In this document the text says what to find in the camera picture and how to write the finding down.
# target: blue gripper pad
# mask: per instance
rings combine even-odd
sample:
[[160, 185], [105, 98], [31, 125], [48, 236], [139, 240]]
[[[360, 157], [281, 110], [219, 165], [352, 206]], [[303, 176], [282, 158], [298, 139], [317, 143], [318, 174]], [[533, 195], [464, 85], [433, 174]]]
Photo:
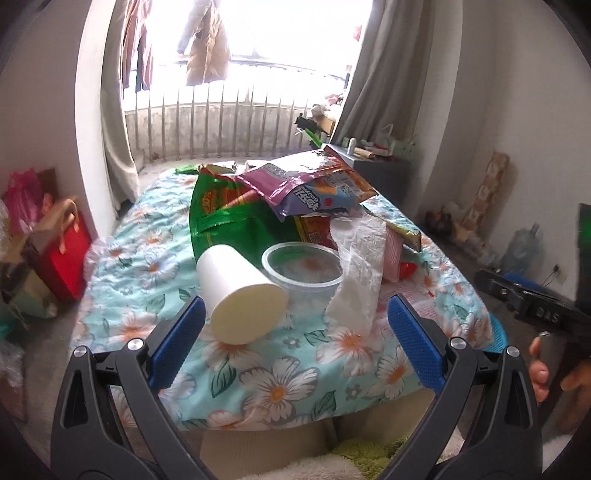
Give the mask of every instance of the blue gripper pad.
[[153, 392], [172, 385], [205, 324], [205, 302], [195, 297], [152, 354], [148, 385]]
[[421, 383], [439, 395], [445, 385], [443, 357], [435, 348], [417, 319], [398, 297], [390, 299], [388, 323], [411, 362]]

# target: curtain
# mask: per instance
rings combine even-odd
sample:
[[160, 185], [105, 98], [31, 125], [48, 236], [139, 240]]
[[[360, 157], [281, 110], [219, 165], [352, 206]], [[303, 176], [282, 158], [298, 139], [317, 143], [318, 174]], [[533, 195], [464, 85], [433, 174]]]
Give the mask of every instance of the curtain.
[[412, 112], [409, 98], [420, 84], [417, 56], [420, 35], [426, 35], [429, 0], [374, 0], [359, 60], [343, 104], [332, 142], [344, 137], [374, 140], [377, 132], [395, 124], [401, 134]]
[[113, 202], [117, 210], [125, 200], [135, 202], [139, 196], [139, 177], [129, 148], [121, 85], [121, 48], [127, 4], [128, 0], [115, 2], [107, 33], [100, 86], [105, 159]]

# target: power outlet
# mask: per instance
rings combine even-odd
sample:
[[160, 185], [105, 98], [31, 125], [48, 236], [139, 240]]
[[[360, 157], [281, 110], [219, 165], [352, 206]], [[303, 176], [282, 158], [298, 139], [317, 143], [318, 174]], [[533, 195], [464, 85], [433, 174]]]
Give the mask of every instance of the power outlet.
[[556, 272], [556, 281], [563, 285], [568, 276], [569, 273], [561, 266], [558, 266], [558, 271]]

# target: coat sleeve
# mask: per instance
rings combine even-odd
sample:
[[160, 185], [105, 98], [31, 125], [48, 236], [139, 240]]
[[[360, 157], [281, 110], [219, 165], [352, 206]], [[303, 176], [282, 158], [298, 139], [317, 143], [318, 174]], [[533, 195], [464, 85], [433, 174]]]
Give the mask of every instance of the coat sleeve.
[[181, 38], [178, 41], [177, 45], [177, 52], [184, 53], [189, 44], [189, 40], [193, 37], [199, 25], [201, 24], [201, 20], [207, 14], [207, 11], [211, 8], [211, 0], [195, 0], [193, 2], [193, 7], [189, 12], [189, 17], [185, 26], [183, 28], [183, 32], [181, 33]]

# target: floral tablecloth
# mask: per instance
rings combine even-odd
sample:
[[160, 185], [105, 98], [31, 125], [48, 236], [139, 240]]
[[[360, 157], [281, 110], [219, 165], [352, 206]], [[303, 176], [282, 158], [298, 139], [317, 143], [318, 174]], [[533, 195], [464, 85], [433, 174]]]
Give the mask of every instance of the floral tablecloth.
[[[196, 176], [165, 172], [141, 196], [108, 242], [80, 304], [71, 348], [116, 350], [146, 337], [199, 292], [189, 236]], [[384, 197], [364, 205], [410, 229], [416, 226]], [[405, 249], [418, 269], [409, 280], [383, 283], [372, 332], [356, 335], [320, 314], [289, 314], [249, 345], [216, 341], [208, 325], [173, 385], [159, 395], [180, 428], [288, 428], [363, 410], [421, 388], [388, 325], [389, 298], [403, 293], [448, 336], [483, 347], [492, 341], [489, 314], [468, 281], [428, 237], [423, 251]], [[133, 424], [119, 388], [113, 397]]]

